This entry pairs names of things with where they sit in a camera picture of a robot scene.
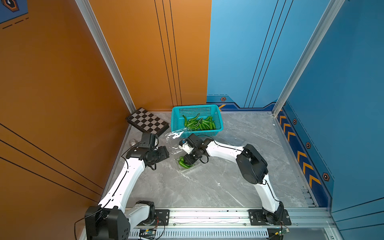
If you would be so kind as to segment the teal plastic basket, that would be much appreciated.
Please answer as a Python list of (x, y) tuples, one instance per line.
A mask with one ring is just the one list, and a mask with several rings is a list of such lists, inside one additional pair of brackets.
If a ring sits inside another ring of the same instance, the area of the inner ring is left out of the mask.
[[(197, 114), (200, 116), (196, 121), (187, 124), (188, 119), (194, 118)], [(200, 121), (205, 119), (212, 119), (215, 122), (216, 130), (203, 131), (201, 130)], [(186, 130), (186, 137), (190, 134), (216, 136), (224, 129), (224, 124), (221, 116), (220, 109), (217, 105), (194, 105), (194, 106), (181, 106), (172, 109), (171, 117), (171, 131), (181, 129)]]

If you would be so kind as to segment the left circuit board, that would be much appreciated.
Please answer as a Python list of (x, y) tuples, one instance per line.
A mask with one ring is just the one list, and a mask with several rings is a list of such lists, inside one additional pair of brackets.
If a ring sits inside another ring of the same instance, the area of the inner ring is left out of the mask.
[(140, 229), (139, 240), (154, 240), (156, 238), (156, 229)]

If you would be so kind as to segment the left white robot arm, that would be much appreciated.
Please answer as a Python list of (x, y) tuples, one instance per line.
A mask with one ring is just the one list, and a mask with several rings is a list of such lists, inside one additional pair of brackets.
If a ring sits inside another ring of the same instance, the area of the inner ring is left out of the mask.
[(141, 141), (128, 149), (123, 168), (109, 192), (96, 207), (89, 207), (85, 213), (88, 240), (127, 240), (137, 225), (163, 222), (157, 217), (151, 201), (138, 201), (126, 211), (128, 199), (145, 168), (154, 171), (157, 163), (169, 158), (167, 148), (158, 144), (155, 134), (143, 133)]

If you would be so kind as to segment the clear pepper container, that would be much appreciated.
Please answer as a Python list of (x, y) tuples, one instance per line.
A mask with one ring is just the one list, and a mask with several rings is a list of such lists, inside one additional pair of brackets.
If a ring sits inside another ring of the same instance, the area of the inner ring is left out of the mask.
[(190, 170), (198, 165), (198, 161), (191, 162), (191, 158), (187, 154), (180, 156), (176, 159), (177, 165), (180, 170)]
[(238, 149), (239, 148), (239, 146), (236, 146), (236, 145), (230, 143), (229, 141), (227, 141), (227, 140), (225, 140), (224, 138), (221, 138), (221, 137), (215, 137), (214, 141), (218, 145), (224, 146), (225, 148), (230, 148), (230, 149)]

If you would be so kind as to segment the right aluminium frame post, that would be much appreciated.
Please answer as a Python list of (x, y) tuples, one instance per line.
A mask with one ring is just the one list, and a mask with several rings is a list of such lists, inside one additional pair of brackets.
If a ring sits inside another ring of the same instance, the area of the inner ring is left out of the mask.
[(313, 34), (311, 35), (301, 57), (299, 58), (292, 74), (290, 75), (272, 110), (273, 117), (276, 118), (279, 112), (282, 110), (285, 102), (288, 100), (291, 92), (295, 88), (297, 82), (299, 81), (308, 63), (312, 59), (324, 36), (335, 20), (344, 2), (344, 0), (332, 0), (328, 3), (322, 17), (320, 18)]

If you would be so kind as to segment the aluminium frame post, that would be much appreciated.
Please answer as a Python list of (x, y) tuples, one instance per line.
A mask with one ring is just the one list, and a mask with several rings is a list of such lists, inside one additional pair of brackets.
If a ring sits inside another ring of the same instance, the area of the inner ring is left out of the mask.
[(285, 102), (288, 100), (291, 92), (295, 88), (297, 82), (299, 81), (308, 63), (312, 59), (324, 36), (335, 20), (344, 2), (344, 0), (332, 0), (328, 3), (322, 17), (320, 18), (313, 34), (311, 35), (301, 57), (299, 58), (292, 74), (290, 75), (272, 110), (273, 117), (276, 118), (279, 112), (282, 110)]
[(129, 110), (130, 113), (136, 111), (135, 104), (129, 93), (127, 85), (115, 61), (112, 51), (107, 43), (102, 28), (97, 20), (97, 17), (92, 9), (91, 3), (86, 0), (75, 0), (91, 34), (97, 44), (97, 47), (113, 77), (115, 84)]

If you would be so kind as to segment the black white checkerboard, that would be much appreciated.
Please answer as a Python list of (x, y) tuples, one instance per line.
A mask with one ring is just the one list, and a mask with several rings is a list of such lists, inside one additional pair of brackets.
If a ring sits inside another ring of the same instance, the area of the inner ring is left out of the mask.
[(126, 118), (126, 121), (143, 133), (161, 136), (170, 126), (152, 112), (140, 108)]

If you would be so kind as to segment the green pepper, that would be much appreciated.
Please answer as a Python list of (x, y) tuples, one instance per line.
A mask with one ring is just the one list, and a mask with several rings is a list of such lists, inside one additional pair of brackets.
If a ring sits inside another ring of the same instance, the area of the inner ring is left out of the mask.
[(215, 122), (212, 119), (201, 120), (200, 126), (203, 131), (216, 130)]
[(199, 116), (200, 116), (200, 113), (197, 114), (194, 118), (188, 119), (187, 124), (191, 123), (192, 121), (196, 121)]

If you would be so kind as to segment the left aluminium frame post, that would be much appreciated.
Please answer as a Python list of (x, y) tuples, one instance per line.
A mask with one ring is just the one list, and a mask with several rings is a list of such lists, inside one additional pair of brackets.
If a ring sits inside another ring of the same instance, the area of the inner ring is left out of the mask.
[(107, 43), (102, 28), (97, 20), (97, 17), (92, 9), (91, 3), (86, 0), (75, 0), (91, 34), (97, 44), (97, 47), (113, 77), (115, 84), (129, 110), (130, 113), (136, 111), (135, 104), (129, 93), (127, 85), (115, 61), (112, 51)]

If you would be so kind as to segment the right circuit board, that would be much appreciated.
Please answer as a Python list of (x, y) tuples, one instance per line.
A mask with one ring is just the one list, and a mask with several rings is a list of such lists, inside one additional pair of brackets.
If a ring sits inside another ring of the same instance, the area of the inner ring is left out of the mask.
[(288, 234), (290, 232), (289, 228), (282, 229), (275, 233), (276, 236), (283, 237), (284, 235)]

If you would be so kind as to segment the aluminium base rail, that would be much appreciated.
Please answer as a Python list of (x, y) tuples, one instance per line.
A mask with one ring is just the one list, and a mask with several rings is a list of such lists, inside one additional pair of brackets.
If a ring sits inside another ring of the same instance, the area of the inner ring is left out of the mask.
[[(134, 227), (127, 240), (139, 240), (140, 229), (156, 229), (155, 240), (341, 240), (325, 208), (287, 208), (281, 225), (268, 225), (248, 208), (158, 209), (162, 223)], [(275, 233), (289, 228), (283, 237)]]

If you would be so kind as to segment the circuit board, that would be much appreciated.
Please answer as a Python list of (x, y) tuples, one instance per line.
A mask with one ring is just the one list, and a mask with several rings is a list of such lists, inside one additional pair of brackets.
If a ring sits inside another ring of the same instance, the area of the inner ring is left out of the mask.
[(140, 229), (139, 240), (154, 240), (156, 238), (156, 229)]
[(284, 235), (288, 234), (290, 232), (289, 228), (282, 229), (275, 233), (276, 236), (283, 237)]

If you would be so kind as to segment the clear pepper container front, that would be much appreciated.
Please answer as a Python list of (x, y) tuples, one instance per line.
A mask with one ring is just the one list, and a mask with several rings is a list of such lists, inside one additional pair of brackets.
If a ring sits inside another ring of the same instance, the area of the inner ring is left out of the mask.
[(176, 159), (177, 165), (180, 170), (190, 170), (198, 165), (198, 161), (191, 162), (191, 158), (187, 154), (180, 156)]

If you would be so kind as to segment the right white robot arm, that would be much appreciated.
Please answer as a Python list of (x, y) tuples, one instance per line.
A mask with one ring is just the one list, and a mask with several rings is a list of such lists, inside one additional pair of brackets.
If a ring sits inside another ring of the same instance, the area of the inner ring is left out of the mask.
[(213, 138), (201, 139), (191, 134), (179, 142), (179, 148), (186, 152), (184, 164), (192, 166), (202, 157), (218, 157), (238, 165), (243, 178), (252, 184), (262, 201), (262, 218), (268, 225), (281, 225), (284, 204), (276, 196), (269, 178), (268, 163), (256, 148), (250, 144), (243, 147), (225, 145)]

